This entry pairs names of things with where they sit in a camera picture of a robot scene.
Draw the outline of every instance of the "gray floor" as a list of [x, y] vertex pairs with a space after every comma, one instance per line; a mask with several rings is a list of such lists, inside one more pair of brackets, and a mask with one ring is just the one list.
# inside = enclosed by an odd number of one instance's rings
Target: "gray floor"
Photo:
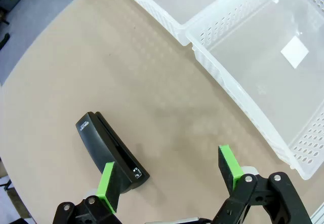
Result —
[[47, 27], [73, 0], [21, 0], [8, 14], [10, 25], [0, 24], [0, 39], [10, 34], [0, 51], [0, 83], [3, 85], [19, 59]]

